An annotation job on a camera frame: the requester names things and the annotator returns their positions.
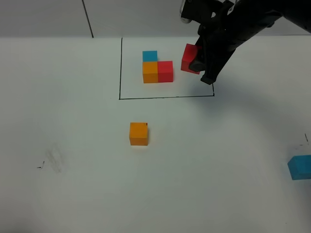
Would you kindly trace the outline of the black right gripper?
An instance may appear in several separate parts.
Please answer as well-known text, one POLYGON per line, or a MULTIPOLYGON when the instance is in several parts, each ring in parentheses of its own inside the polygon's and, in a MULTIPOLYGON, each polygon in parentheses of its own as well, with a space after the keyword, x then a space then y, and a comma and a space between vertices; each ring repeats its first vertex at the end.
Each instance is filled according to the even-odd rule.
POLYGON ((201 81, 211 85, 236 48, 262 30, 259 0, 188 0, 187 18, 199 23, 189 70, 205 71, 201 81))

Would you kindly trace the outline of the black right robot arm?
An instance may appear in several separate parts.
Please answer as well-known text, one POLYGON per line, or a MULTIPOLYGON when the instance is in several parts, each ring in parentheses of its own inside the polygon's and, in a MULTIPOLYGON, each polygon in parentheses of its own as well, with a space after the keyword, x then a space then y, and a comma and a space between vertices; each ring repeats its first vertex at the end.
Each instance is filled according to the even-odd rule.
POLYGON ((279 18, 285 18, 310 32, 309 0, 185 0, 180 18, 185 23, 199 23, 199 38, 187 45, 182 70, 199 74, 201 81, 213 84, 236 48, 279 18))

